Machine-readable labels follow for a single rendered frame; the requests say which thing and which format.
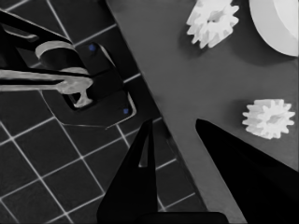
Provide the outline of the large thick white disc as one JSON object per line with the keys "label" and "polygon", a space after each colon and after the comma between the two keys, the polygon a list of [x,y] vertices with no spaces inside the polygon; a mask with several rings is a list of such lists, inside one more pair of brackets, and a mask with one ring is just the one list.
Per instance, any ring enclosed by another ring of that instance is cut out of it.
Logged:
{"label": "large thick white disc", "polygon": [[299,56],[299,0],[249,0],[254,25],[276,51]]}

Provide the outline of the small white toothed gear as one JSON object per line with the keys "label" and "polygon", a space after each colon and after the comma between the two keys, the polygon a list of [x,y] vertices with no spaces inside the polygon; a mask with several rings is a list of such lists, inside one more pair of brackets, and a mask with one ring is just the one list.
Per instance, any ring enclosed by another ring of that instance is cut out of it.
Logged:
{"label": "small white toothed gear", "polygon": [[199,48],[213,48],[231,35],[239,18],[235,13],[239,6],[232,5],[233,0],[196,0],[186,24],[187,35],[192,35],[192,43]]}
{"label": "small white toothed gear", "polygon": [[246,131],[264,139],[280,139],[294,124],[292,105],[283,99],[255,100],[247,105],[247,110],[242,113],[245,117],[242,124],[246,125]]}

